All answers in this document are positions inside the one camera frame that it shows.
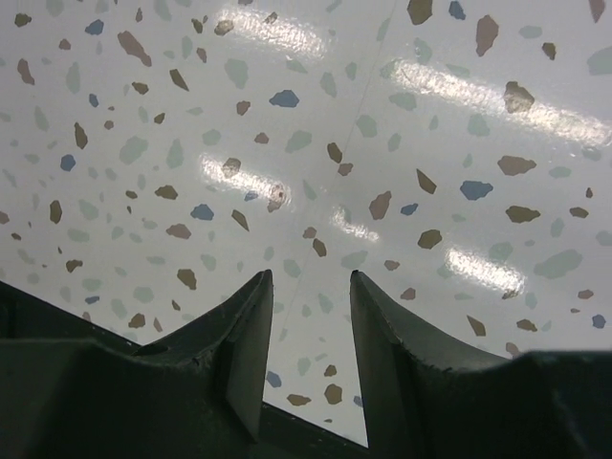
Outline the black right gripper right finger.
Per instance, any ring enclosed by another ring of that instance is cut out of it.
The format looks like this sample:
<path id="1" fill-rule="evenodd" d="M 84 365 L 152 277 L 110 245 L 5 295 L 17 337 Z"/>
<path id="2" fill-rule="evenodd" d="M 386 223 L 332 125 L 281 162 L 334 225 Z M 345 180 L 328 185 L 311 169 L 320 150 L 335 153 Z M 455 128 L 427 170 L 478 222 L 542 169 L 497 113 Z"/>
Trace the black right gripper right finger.
<path id="1" fill-rule="evenodd" d="M 358 271 L 350 305 L 373 457 L 610 456 L 609 352 L 505 359 L 409 312 Z"/>

